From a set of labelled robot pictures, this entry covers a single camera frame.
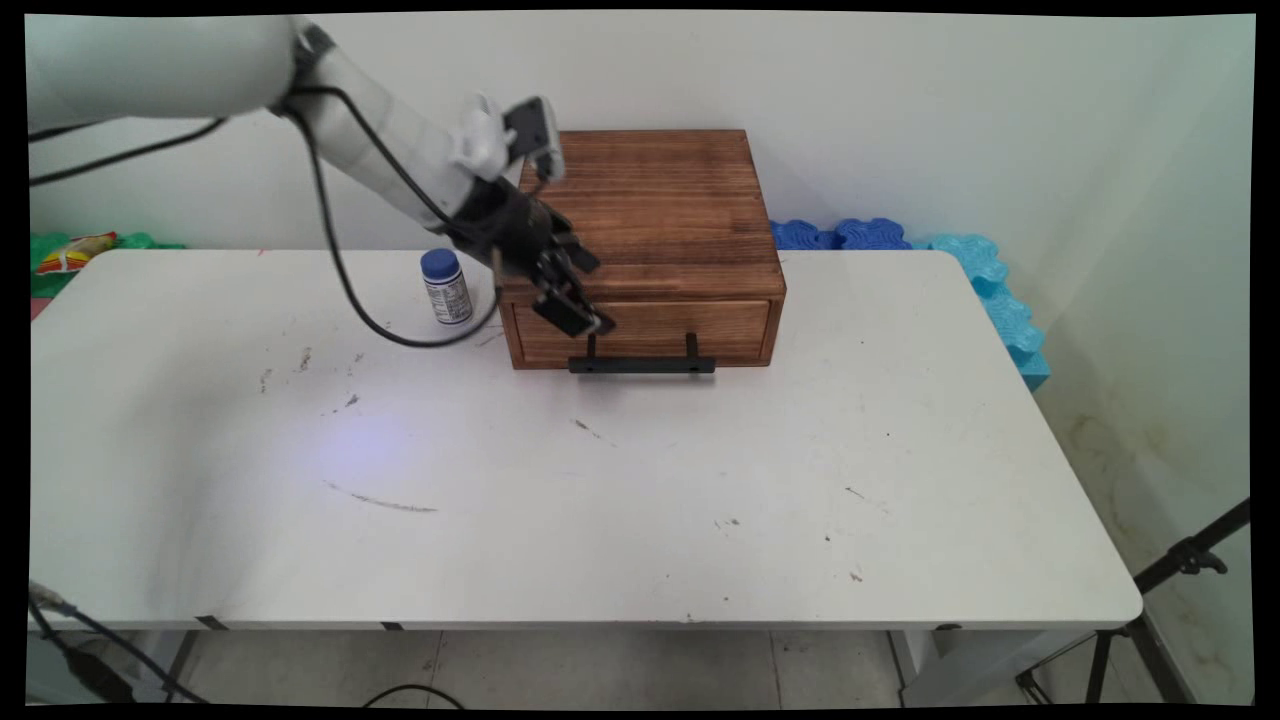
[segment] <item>snack bag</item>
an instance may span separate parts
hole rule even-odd
[[[41,260],[36,274],[78,273],[90,260],[111,247],[115,247],[114,232],[77,237]]]

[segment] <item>drawer handle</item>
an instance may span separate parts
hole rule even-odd
[[[685,333],[684,357],[596,357],[595,333],[586,336],[586,357],[570,357],[570,373],[695,373],[716,372],[714,357],[698,355],[698,333]]]

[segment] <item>white table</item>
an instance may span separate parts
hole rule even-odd
[[[959,264],[782,255],[773,364],[686,378],[512,370],[497,318],[392,345],[323,251],[111,251],[31,327],[31,577],[122,629],[1019,630],[986,667],[1134,619]],[[456,332],[416,252],[347,256]],[[986,687],[965,652],[908,701]]]

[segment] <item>blue foam puzzle mat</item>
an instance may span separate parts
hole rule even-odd
[[[787,223],[774,223],[769,220],[773,229],[773,245],[778,250],[836,250],[840,247],[840,238],[833,232],[819,231],[804,220],[791,220]]]
[[[836,236],[844,250],[910,250],[911,243],[902,240],[902,225],[887,218],[861,222],[858,218],[841,220],[836,225]]]

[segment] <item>floor tile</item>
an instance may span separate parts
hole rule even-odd
[[[1138,655],[1138,648],[1128,638],[1114,638],[1111,641],[1111,666],[1115,669],[1120,687],[1124,688],[1129,702],[1164,702],[1156,682],[1151,679],[1147,665]]]
[[[433,684],[468,708],[778,707],[765,632],[447,632]]]
[[[182,682],[210,702],[358,707],[403,683],[430,684],[438,632],[204,632]],[[426,707],[406,691],[379,707]]]
[[[1009,680],[968,705],[970,707],[991,707],[995,705],[1030,705],[1030,701],[1027,700],[1015,680]]]
[[[1032,673],[1055,703],[1084,702],[1084,693],[1089,687],[1089,669],[1093,665],[1094,642],[1096,638],[1089,638]],[[1107,665],[1106,678],[1102,682],[1102,702],[1129,702],[1129,696],[1125,694],[1124,685],[1111,665]]]
[[[899,707],[900,682],[883,632],[776,632],[785,710]]]

